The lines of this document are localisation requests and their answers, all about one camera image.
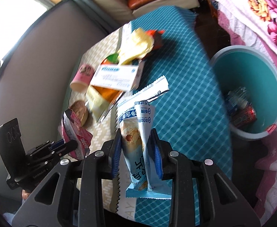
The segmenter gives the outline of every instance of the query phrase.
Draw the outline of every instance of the dark floor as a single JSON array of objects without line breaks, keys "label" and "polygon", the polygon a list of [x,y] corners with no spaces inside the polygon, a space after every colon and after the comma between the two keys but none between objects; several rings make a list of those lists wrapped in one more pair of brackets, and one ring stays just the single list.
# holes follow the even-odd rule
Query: dark floor
[{"label": "dark floor", "polygon": [[[206,1],[200,1],[200,7],[195,23],[195,32],[199,36],[208,57],[219,50],[230,46],[229,34],[222,29],[217,19],[213,18]],[[258,185],[262,179],[263,171],[254,168],[254,164],[260,158],[266,156],[267,148],[261,141],[247,142],[232,137],[233,147],[233,176],[232,181],[247,199],[252,207],[255,206],[255,196]]]}]

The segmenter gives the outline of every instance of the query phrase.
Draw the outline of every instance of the bucket rim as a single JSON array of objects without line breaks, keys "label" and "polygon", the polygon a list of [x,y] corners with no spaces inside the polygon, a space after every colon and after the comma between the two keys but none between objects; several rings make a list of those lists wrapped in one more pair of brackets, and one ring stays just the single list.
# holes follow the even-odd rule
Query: bucket rim
[{"label": "bucket rim", "polygon": [[[244,46],[244,45],[232,45],[232,46],[228,46],[225,47],[223,49],[221,49],[220,51],[218,51],[210,60],[210,65],[213,67],[215,65],[215,63],[224,55],[234,52],[234,51],[240,51],[240,52],[245,52],[245,53],[250,53],[256,57],[259,57],[272,71],[276,81],[277,81],[277,67],[274,65],[273,62],[271,62],[270,60],[268,60],[265,55],[261,52],[258,52],[256,49],[249,47],[249,46]],[[274,122],[274,124],[277,127],[277,118]],[[273,130],[269,130],[269,131],[263,131],[260,133],[249,133],[249,132],[245,132],[241,129],[236,128],[233,124],[230,123],[230,130],[235,133],[236,135],[238,135],[239,137],[243,138],[243,139],[247,139],[247,140],[258,140],[258,139],[262,139],[264,137],[266,137],[267,135],[271,134],[275,129]]]}]

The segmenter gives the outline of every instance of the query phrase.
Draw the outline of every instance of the silver screw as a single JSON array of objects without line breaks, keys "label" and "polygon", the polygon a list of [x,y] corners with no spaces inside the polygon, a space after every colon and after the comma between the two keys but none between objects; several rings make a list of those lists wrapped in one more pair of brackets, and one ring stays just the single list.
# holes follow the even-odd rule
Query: silver screw
[{"label": "silver screw", "polygon": [[179,153],[177,151],[170,152],[170,156],[172,156],[172,157],[177,157],[178,155],[179,155]]},{"label": "silver screw", "polygon": [[211,165],[213,165],[213,160],[205,159],[205,164],[208,165],[208,166],[211,166]]},{"label": "silver screw", "polygon": [[96,157],[102,157],[104,155],[104,152],[99,150],[99,151],[96,151],[95,154],[94,154]]},{"label": "silver screw", "polygon": [[69,163],[69,159],[62,159],[61,161],[60,161],[60,164],[62,165],[62,166],[65,166],[65,165],[67,165]]}]

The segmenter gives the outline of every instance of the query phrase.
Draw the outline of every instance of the beige patterned tablecloth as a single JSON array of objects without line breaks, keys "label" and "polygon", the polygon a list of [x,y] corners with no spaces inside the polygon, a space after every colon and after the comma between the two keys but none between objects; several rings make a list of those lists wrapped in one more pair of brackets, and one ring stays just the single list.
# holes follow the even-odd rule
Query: beige patterned tablecloth
[{"label": "beige patterned tablecloth", "polygon": [[[119,38],[119,30],[111,33],[103,40],[95,44],[89,50],[83,54],[78,69],[83,64],[89,64],[94,69],[97,69],[98,65],[110,54],[115,53],[117,45],[118,45],[118,38]],[[81,94],[75,91],[71,91],[68,106],[73,104],[77,100],[85,100],[87,101],[86,95]],[[90,116],[85,128],[93,134],[93,138],[91,141],[90,146],[90,153],[101,149],[103,143],[105,141],[114,139],[115,136],[115,114],[111,115],[112,110],[106,116],[106,118],[102,121],[100,126],[97,125],[95,120],[92,120]],[[78,180],[77,188],[80,188],[81,179]],[[112,199],[112,180],[102,180],[102,189],[103,189],[103,206],[105,209],[110,210],[110,203]]]}]

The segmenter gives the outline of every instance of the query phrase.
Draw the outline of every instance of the red label on bucket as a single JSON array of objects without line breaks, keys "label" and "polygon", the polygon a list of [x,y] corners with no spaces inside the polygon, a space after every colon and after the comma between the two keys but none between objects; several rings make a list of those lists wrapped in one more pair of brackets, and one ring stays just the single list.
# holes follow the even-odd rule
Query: red label on bucket
[{"label": "red label on bucket", "polygon": [[266,131],[271,134],[275,129],[277,128],[276,124],[270,125],[268,128],[266,128]]}]

